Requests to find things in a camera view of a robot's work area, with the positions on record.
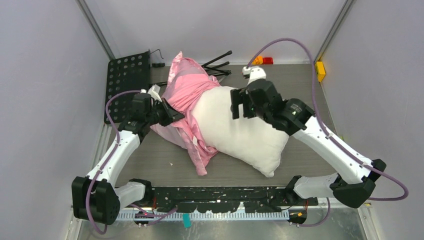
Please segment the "white pillow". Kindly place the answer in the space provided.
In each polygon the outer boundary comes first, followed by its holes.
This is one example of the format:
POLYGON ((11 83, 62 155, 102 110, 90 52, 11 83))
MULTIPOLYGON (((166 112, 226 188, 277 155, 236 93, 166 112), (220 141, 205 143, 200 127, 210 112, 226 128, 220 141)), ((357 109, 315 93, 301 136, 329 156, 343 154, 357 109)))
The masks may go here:
POLYGON ((232 118, 229 86, 202 93, 191 114, 205 145, 239 159, 271 178, 281 163, 289 135, 258 117, 232 118))

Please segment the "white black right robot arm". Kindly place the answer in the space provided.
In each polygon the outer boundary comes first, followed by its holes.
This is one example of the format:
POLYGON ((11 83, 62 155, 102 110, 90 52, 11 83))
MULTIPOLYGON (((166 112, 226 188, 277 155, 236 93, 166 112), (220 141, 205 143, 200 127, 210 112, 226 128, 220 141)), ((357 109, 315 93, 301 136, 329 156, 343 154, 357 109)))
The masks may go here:
POLYGON ((251 82, 245 88, 230 91, 232 118, 262 119, 274 129, 301 141, 334 169, 335 173, 319 177, 295 175, 285 187, 285 200, 299 205, 309 198, 336 198, 350 208, 360 207, 372 194, 380 177, 365 165, 384 171, 381 159, 370 160, 344 144, 341 150, 332 141, 333 132, 321 127, 314 110, 298 98, 283 99, 274 84, 265 79, 251 82))

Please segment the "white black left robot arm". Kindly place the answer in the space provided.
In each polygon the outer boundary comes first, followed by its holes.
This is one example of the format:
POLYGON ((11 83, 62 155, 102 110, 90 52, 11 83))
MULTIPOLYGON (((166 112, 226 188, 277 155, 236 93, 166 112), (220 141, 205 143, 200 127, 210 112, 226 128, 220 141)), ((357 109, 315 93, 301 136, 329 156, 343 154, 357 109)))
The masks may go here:
POLYGON ((153 90, 124 91, 109 99, 106 117, 115 130, 113 144, 86 176, 77 176, 71 184, 73 215, 92 224, 113 224, 122 208, 138 203, 148 207, 153 202, 152 185, 147 180, 132 179, 116 187, 121 170, 133 152, 141 145, 153 125, 169 126, 185 116, 173 109, 153 90), (109 106, 121 96, 133 94, 131 106, 119 126, 109 112, 109 106))

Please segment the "pink pillowcase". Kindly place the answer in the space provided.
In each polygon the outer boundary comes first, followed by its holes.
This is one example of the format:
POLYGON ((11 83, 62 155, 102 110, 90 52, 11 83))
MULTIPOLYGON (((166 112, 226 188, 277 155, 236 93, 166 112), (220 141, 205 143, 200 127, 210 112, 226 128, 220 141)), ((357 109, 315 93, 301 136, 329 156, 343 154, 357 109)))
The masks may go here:
POLYGON ((207 174, 206 166, 218 150, 205 143, 192 111, 204 92, 219 86, 216 77, 209 76, 194 59, 179 52, 171 62, 167 86, 161 97, 184 118, 168 126, 156 124, 151 127, 165 140, 187 150, 199 176, 207 174))

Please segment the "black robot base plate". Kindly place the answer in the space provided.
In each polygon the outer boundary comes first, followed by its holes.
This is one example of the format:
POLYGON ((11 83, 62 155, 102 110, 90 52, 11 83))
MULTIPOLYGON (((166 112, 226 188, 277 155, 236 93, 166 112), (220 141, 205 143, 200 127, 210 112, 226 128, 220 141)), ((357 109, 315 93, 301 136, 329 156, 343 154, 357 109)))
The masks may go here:
POLYGON ((278 213, 317 206, 318 199, 295 199, 279 186, 153 187, 141 205, 161 212, 176 208, 178 213, 234 213, 241 206, 246 213, 278 213))

